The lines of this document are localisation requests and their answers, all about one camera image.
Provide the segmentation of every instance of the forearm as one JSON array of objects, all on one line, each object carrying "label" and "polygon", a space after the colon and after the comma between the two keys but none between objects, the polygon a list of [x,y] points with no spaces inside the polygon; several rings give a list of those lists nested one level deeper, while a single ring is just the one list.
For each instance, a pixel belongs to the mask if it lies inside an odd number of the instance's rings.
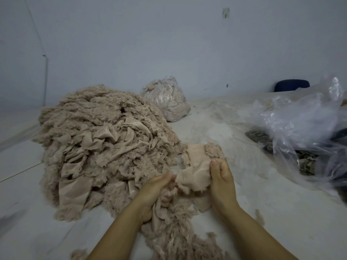
[{"label": "forearm", "polygon": [[245,260],[297,260],[240,207],[224,218]]},{"label": "forearm", "polygon": [[111,224],[87,260],[128,259],[141,224],[140,210],[130,203]]}]

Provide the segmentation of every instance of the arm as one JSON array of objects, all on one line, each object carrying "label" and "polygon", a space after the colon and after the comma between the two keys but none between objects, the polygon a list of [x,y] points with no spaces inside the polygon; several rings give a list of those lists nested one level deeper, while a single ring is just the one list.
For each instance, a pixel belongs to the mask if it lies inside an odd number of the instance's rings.
[{"label": "arm", "polygon": [[[134,245],[142,223],[152,218],[152,206],[162,188],[175,176],[172,173],[150,179],[143,185],[133,201],[119,214],[86,260],[125,260]],[[169,200],[163,200],[168,206]]]},{"label": "arm", "polygon": [[212,207],[233,234],[247,260],[297,260],[237,203],[235,184],[226,161],[211,161]]}]

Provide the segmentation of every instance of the dark blue object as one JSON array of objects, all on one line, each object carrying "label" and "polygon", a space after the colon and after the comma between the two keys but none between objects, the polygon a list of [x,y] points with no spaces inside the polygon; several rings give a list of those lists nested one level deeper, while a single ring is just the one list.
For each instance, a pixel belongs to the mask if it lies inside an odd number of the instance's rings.
[{"label": "dark blue object", "polygon": [[278,82],[274,92],[294,91],[298,88],[308,88],[310,83],[302,79],[287,79]]}]

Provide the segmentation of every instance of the hand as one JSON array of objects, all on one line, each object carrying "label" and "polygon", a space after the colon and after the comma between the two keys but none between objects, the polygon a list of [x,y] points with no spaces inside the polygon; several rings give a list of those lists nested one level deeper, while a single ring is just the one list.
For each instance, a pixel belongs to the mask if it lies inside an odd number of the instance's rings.
[{"label": "hand", "polygon": [[210,172],[212,208],[222,220],[226,220],[234,210],[240,208],[236,200],[234,178],[228,163],[222,159],[211,161]]},{"label": "hand", "polygon": [[[140,209],[143,223],[152,218],[152,206],[158,200],[161,190],[166,186],[172,190],[176,185],[175,179],[176,175],[170,171],[166,174],[148,180],[142,186],[141,190],[132,200],[131,205]],[[172,198],[164,198],[161,206],[168,207],[171,200]]]}]

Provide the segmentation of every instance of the wall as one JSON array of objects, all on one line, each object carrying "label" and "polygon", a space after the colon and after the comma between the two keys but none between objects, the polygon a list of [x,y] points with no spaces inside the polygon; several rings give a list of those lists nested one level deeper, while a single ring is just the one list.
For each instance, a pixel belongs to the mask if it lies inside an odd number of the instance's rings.
[{"label": "wall", "polygon": [[0,112],[42,106],[43,54],[25,0],[0,0]]},{"label": "wall", "polygon": [[[50,59],[49,104],[87,85],[139,92],[174,75],[188,98],[347,82],[345,0],[28,0]],[[222,9],[230,7],[230,18]]]}]

